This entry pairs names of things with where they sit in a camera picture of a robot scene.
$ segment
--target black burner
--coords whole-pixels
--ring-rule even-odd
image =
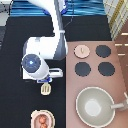
[[[98,70],[103,76],[112,76],[115,72],[114,66],[109,62],[100,63]]]
[[[82,77],[87,76],[89,75],[90,71],[91,71],[91,68],[89,64],[86,62],[79,62],[75,66],[75,72],[79,76],[82,76]]]
[[[96,48],[96,54],[100,57],[106,58],[111,54],[111,49],[106,45],[99,45]]]

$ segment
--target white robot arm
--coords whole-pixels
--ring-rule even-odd
[[[54,37],[30,37],[23,47],[23,79],[43,81],[48,78],[62,77],[59,68],[49,69],[45,59],[62,60],[68,53],[60,11],[65,0],[28,0],[30,3],[47,10],[54,27]]]

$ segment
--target bowl rim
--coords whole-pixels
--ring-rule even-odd
[[[86,87],[86,88],[84,88],[82,91],[80,91],[80,93],[77,95],[77,98],[76,98],[76,112],[77,112],[79,118],[80,118],[85,124],[87,124],[88,126],[90,126],[90,127],[95,127],[95,128],[102,128],[102,127],[105,127],[105,126],[109,125],[109,124],[113,121],[113,119],[114,119],[114,117],[115,117],[115,109],[113,109],[113,114],[112,114],[111,119],[110,119],[107,123],[105,123],[105,124],[103,124],[103,125],[100,125],[100,126],[89,124],[89,123],[86,122],[86,121],[81,117],[81,115],[79,114],[79,110],[78,110],[78,106],[77,106],[77,104],[78,104],[78,99],[79,99],[80,95],[81,95],[83,92],[85,92],[85,91],[87,91],[87,90],[89,90],[89,89],[97,89],[97,90],[103,91],[104,93],[106,93],[106,94],[108,95],[108,97],[111,99],[112,103],[114,104],[113,98],[112,98],[112,97],[110,96],[110,94],[109,94],[107,91],[105,91],[104,89],[102,89],[102,88],[100,88],[100,87]]]

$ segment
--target white bowl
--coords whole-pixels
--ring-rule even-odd
[[[76,111],[80,119],[87,125],[101,128],[109,125],[115,116],[112,97],[99,87],[83,89],[76,99]]]

